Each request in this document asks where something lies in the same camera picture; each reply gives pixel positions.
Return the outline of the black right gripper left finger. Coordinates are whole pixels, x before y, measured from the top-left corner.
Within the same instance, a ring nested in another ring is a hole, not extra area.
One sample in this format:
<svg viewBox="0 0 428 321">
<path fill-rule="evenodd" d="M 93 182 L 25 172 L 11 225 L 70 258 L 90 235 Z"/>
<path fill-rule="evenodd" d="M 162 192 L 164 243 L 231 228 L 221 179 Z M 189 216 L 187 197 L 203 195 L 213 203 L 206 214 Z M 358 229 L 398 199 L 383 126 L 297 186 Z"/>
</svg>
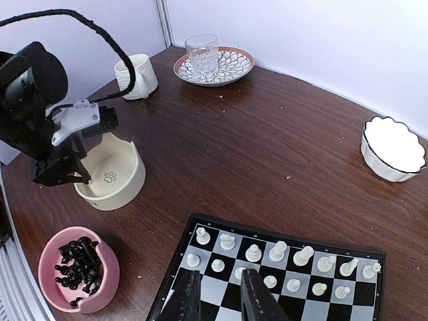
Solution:
<svg viewBox="0 0 428 321">
<path fill-rule="evenodd" d="M 199 271 L 185 272 L 158 319 L 201 319 L 201 274 Z"/>
</svg>

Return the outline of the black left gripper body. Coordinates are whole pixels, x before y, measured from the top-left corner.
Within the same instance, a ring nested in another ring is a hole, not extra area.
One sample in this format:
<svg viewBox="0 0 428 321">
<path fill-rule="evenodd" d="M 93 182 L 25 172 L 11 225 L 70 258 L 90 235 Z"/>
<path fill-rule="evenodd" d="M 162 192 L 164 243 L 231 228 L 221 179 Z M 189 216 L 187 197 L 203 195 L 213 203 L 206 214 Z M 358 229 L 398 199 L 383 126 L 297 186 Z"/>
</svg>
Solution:
<svg viewBox="0 0 428 321">
<path fill-rule="evenodd" d="M 82 163 L 87 152 L 80 138 L 106 134 L 118 127 L 115 108 L 80 100 L 52 109 L 47 119 L 54 127 L 49 154 L 31 162 L 31 180 L 45 187 L 88 184 L 92 178 Z"/>
</svg>

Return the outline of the white chess piece tall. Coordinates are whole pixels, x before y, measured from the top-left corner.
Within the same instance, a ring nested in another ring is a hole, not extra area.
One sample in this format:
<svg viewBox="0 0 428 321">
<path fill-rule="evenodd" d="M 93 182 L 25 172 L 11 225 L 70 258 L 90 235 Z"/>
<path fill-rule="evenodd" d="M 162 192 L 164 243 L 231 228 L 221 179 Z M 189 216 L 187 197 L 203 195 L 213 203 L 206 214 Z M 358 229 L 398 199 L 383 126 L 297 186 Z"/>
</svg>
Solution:
<svg viewBox="0 0 428 321">
<path fill-rule="evenodd" d="M 305 266 L 313 255 L 314 255 L 313 247 L 307 245 L 303 247 L 300 251 L 297 251 L 294 254 L 293 263 L 299 267 Z"/>
<path fill-rule="evenodd" d="M 322 273 L 329 272 L 336 263 L 336 260 L 337 258 L 335 255 L 323 256 L 318 260 L 317 268 Z"/>
</svg>

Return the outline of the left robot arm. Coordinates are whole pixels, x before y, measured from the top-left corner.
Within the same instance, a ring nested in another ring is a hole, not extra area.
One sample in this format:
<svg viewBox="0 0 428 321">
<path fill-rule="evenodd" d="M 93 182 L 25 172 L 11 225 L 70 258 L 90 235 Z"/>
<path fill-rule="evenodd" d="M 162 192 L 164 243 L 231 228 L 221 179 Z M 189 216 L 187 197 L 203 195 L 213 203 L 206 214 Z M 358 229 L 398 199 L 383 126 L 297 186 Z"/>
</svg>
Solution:
<svg viewBox="0 0 428 321">
<path fill-rule="evenodd" d="M 89 184 L 81 139 L 119 125 L 113 107 L 88 100 L 58 106 L 67 93 L 63 65 L 40 42 L 1 53 L 1 141 L 31 159 L 31 180 L 46 187 Z"/>
</svg>

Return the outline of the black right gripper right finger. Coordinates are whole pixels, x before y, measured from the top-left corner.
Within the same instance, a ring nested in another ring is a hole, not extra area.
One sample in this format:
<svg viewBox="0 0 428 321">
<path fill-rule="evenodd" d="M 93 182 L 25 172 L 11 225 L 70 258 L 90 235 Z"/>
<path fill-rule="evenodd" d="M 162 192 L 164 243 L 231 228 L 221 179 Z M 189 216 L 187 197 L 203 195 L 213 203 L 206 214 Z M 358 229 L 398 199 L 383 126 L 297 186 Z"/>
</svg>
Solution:
<svg viewBox="0 0 428 321">
<path fill-rule="evenodd" d="M 255 269 L 243 270 L 240 296 L 242 320 L 290 321 Z"/>
</svg>

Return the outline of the white rook corner piece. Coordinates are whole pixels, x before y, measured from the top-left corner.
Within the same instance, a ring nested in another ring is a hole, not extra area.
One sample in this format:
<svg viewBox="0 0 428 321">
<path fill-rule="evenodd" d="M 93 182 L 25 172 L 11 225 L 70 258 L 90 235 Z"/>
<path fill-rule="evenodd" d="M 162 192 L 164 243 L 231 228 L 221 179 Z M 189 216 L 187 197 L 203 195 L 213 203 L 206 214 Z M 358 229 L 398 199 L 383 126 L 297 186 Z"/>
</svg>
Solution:
<svg viewBox="0 0 428 321">
<path fill-rule="evenodd" d="M 211 240 L 210 234 L 207 232 L 207 230 L 204 227 L 197 228 L 196 236 L 197 236 L 196 237 L 197 243 L 200 245 L 207 245 Z"/>
</svg>

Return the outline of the white knight piece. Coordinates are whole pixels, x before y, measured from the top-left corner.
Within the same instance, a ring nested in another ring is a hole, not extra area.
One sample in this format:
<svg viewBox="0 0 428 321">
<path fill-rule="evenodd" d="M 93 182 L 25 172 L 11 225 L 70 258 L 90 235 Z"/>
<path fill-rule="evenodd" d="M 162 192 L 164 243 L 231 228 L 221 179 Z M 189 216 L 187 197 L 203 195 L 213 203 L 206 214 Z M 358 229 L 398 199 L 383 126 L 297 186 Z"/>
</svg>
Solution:
<svg viewBox="0 0 428 321">
<path fill-rule="evenodd" d="M 220 235 L 219 239 L 220 239 L 220 246 L 222 249 L 229 251 L 235 247 L 235 237 L 234 236 L 232 236 L 230 234 L 222 233 Z"/>
</svg>

